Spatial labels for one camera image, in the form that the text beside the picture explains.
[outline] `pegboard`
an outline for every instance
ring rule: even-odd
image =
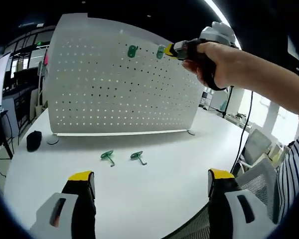
[[[137,46],[134,58],[129,46]],[[157,59],[158,45],[124,34],[58,34],[49,61],[54,133],[189,129],[203,85],[181,62]]]

